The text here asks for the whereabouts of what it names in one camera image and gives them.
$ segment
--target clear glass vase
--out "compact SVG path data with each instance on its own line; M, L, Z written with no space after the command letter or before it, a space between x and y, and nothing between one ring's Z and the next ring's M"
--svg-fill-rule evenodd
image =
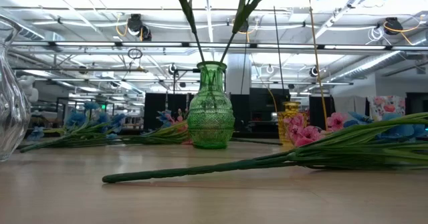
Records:
M0 161L9 158L25 136L30 104L7 63L7 50L21 30L18 24L0 16Z
M221 62L202 62L201 85L189 108L189 133L196 148L227 148L227 141L233 133L235 117L232 103L223 91L223 70Z

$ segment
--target green stem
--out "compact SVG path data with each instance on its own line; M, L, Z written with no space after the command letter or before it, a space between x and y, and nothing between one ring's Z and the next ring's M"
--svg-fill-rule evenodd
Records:
M190 168L178 168L178 169L165 169L159 171L142 171L137 173L123 173L115 175L107 175L102 178L105 183L117 183L121 181L135 181L135 180L147 180L151 178L167 178L167 177L181 177L184 175L199 175L214 172L223 171L234 171L234 170L248 170L248 169L260 169L260 168L274 168L283 166L294 166L297 165L295 162L279 162L266 165L260 165L256 160L240 160L236 162L214 164L208 166L196 166Z
M203 52L202 52L201 43L199 43L198 35L197 35L197 33L193 33L193 34L195 34L195 39L196 39L196 43L197 43L197 45L198 45L199 53L201 54L202 62L205 62L205 58L203 57Z
M223 53L223 56L221 56L221 60L220 60L221 63L223 63L223 60L225 59L226 54L227 54L227 50L229 50L230 44L232 43L232 40L235 37L235 35L236 35L236 33L232 33L232 36L229 39L229 43L227 43L226 49Z

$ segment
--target pink flower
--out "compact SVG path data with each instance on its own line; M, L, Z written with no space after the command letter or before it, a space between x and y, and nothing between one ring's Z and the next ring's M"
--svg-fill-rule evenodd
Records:
M376 105L381 105L381 104L385 103L385 99L382 97L376 97L376 98L374 98L374 102L375 102L374 104L376 104Z
M322 135L318 131L318 128L316 128L315 126L306 127L300 132L300 135L303 136L304 138L308 138L314 141L322 138Z
M327 118L327 125L332 131L342 130L345 120L346 115L341 113L333 113L331 117Z
M311 140L311 139L306 138L306 137L301 137L301 138L297 139L297 141L294 143L294 146L301 147L301 146L310 144L312 142L314 142L314 140Z
M284 124L303 127L304 123L305 123L305 118L304 118L303 114L301 114L301 113L298 113L293 118L284 118Z
M288 136L290 139L295 142L300 137L300 132L303 130L301 126L289 125Z
M395 107L394 107L394 105L393 105L393 104L388 104L388 105L386 105L386 106L383 106L383 109L384 109L386 112L394 112L394 111L395 111Z

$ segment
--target metal pipe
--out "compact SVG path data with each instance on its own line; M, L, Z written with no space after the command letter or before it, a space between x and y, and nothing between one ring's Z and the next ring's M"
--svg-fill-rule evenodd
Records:
M66 0L61 0L64 4L67 5L67 8L73 12L77 17L79 17L83 22L88 24L95 32L99 33L101 36L105 37L107 40L109 38L105 36L95 25L89 22L82 14L80 14L76 9L74 9Z

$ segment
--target duct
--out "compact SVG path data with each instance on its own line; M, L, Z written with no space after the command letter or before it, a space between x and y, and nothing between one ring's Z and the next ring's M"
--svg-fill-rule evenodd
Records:
M0 15L6 17L7 19L14 21L16 24L22 27L22 30L18 33L20 36L34 41L63 41L64 38L57 33L52 31L44 31L44 34L40 33L40 30L35 29L34 27L28 26L23 20L13 16L4 8L0 7Z
M417 33L414 37L410 37L413 45L424 45L427 38L425 31ZM367 74L373 73L379 69L397 64L407 59L406 51L392 51L378 56L370 56L363 60L348 66L344 70L335 73L331 76L330 81L341 81L345 78L359 78Z

